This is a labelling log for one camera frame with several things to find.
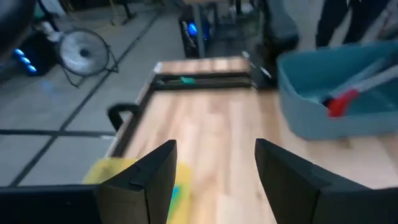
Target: desk fan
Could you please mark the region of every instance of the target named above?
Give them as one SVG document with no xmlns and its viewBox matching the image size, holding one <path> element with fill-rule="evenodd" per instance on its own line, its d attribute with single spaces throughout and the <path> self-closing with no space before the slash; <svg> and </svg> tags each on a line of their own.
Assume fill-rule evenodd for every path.
<svg viewBox="0 0 398 224">
<path fill-rule="evenodd" d="M 105 70 L 119 72 L 110 46 L 101 36 L 88 29 L 72 29 L 64 33 L 58 42 L 57 55 L 66 78 L 75 87 L 79 87 L 85 78 L 98 75 Z M 109 55 L 114 61 L 114 68 L 107 67 Z M 81 77 L 80 81 L 74 83 L 68 73 Z"/>
</svg>

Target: white stick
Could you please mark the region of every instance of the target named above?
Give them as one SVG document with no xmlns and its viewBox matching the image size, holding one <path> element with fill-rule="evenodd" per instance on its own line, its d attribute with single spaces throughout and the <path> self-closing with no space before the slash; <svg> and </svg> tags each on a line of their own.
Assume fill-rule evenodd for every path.
<svg viewBox="0 0 398 224">
<path fill-rule="evenodd" d="M 374 75 L 378 70 L 380 70 L 384 64 L 386 63 L 385 58 L 379 59 L 366 67 L 364 70 L 359 72 L 358 74 L 354 75 L 353 77 L 349 78 L 346 82 L 341 84 L 339 87 L 335 88 L 333 91 L 331 91 L 329 94 L 330 96 L 333 96 L 335 98 L 341 96 L 343 93 L 347 91 L 347 89 L 350 89 L 355 83 L 364 80 L 365 78 L 368 78 L 372 75 Z"/>
<path fill-rule="evenodd" d="M 392 80 L 393 78 L 398 78 L 398 65 L 387 69 L 386 71 L 377 74 L 374 77 L 368 78 L 360 83 L 353 85 L 355 90 L 358 90 L 360 93 L 364 91 L 368 91 L 371 88 L 379 86 L 385 82 Z"/>
</svg>

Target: red object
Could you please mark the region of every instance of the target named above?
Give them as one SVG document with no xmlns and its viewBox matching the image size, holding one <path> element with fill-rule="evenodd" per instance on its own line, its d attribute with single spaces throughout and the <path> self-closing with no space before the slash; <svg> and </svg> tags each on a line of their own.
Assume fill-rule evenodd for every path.
<svg viewBox="0 0 398 224">
<path fill-rule="evenodd" d="M 343 116 L 344 111 L 351 101 L 359 95 L 358 90 L 349 90 L 344 93 L 341 97 L 333 99 L 329 106 L 329 117 L 339 118 Z"/>
</svg>

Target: black equipment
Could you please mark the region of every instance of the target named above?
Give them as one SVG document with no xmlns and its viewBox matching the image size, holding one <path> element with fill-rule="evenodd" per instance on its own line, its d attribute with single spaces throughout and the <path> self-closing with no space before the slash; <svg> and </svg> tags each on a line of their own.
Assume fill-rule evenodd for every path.
<svg viewBox="0 0 398 224">
<path fill-rule="evenodd" d="M 57 63 L 54 43 L 35 30 L 15 49 L 14 57 L 29 76 L 45 75 Z"/>
<path fill-rule="evenodd" d="M 172 140 L 99 185 L 0 188 L 0 223 L 165 224 L 176 163 Z"/>
<path fill-rule="evenodd" d="M 271 86 L 276 87 L 277 57 L 296 48 L 299 42 L 299 32 L 295 22 L 286 13 L 284 2 L 281 0 L 262 0 L 264 25 L 262 29 L 262 43 L 256 46 L 261 55 L 262 66 L 272 76 Z"/>
<path fill-rule="evenodd" d="M 205 40 L 205 48 L 209 47 L 216 29 L 216 5 L 210 3 L 205 7 L 200 8 L 202 18 L 203 37 Z M 178 18 L 180 25 L 182 44 L 186 58 L 199 57 L 198 41 L 197 41 L 197 26 L 193 18 L 193 9 L 187 6 L 183 9 Z"/>
<path fill-rule="evenodd" d="M 264 139 L 256 141 L 256 162 L 278 224 L 398 221 L 398 188 L 371 190 Z"/>
<path fill-rule="evenodd" d="M 28 34 L 36 0 L 0 1 L 0 58 L 12 55 Z"/>
</svg>

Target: gray floor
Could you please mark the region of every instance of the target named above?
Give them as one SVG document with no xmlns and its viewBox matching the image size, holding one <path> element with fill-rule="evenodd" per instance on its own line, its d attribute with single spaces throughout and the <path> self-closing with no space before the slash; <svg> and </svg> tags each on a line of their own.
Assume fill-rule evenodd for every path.
<svg viewBox="0 0 398 224">
<path fill-rule="evenodd" d="M 299 49 L 313 49 L 322 2 L 284 2 L 298 24 L 301 36 Z M 110 44 L 116 57 L 120 58 L 131 43 L 143 35 L 142 32 L 156 15 L 154 11 L 139 13 L 122 27 L 104 26 L 104 19 L 92 19 L 80 25 L 94 27 Z M 103 83 L 101 79 L 105 73 L 87 79 L 76 89 L 67 82 L 59 66 L 44 77 L 16 75 L 1 83 L 0 131 L 113 131 L 106 117 L 107 107 L 118 102 L 134 102 L 157 61 L 184 58 L 177 16 L 177 13 L 172 12 L 160 15 L 125 55 L 119 64 L 120 72 L 112 73 Z M 61 22 L 64 29 L 75 27 L 76 24 L 79 22 Z M 332 45 L 341 42 L 347 26 L 345 22 L 336 33 Z M 371 29 L 367 38 L 371 39 L 375 32 Z M 111 142 L 112 138 L 0 135 L 0 185 L 80 183 L 90 166 L 106 154 Z M 23 179 L 18 177 L 26 165 L 37 159 L 38 163 L 30 172 L 26 172 Z"/>
</svg>

